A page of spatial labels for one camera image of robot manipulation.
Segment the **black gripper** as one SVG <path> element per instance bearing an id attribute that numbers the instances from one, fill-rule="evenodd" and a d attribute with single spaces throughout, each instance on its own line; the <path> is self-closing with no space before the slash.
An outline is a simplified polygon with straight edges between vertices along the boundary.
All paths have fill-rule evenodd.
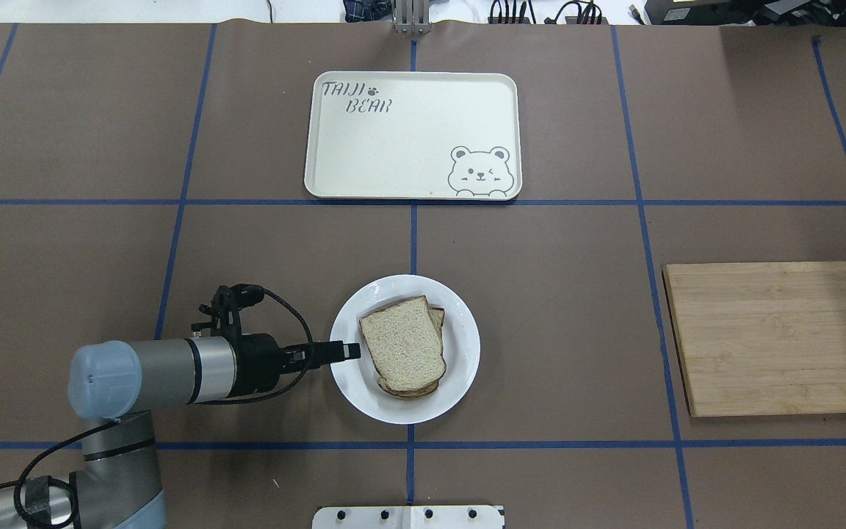
<path id="1" fill-rule="evenodd" d="M 286 351 L 269 334 L 241 335 L 234 344 L 237 372 L 234 396 L 269 392 L 289 372 L 315 370 L 330 364 L 361 359 L 359 344 L 315 342 L 292 345 Z"/>

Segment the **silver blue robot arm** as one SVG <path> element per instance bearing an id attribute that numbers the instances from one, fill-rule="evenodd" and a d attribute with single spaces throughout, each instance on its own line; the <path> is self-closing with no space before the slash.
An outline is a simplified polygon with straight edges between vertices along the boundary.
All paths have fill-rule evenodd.
<path id="1" fill-rule="evenodd" d="M 67 478 L 32 472 L 0 484 L 0 528 L 162 528 L 167 524 L 151 412 L 172 406 L 255 404 L 284 394 L 283 375 L 358 359 L 345 342 L 280 346 L 267 334 L 147 342 L 110 341 L 78 349 L 68 402 L 84 431 L 45 451 L 80 443 L 84 468 Z"/>

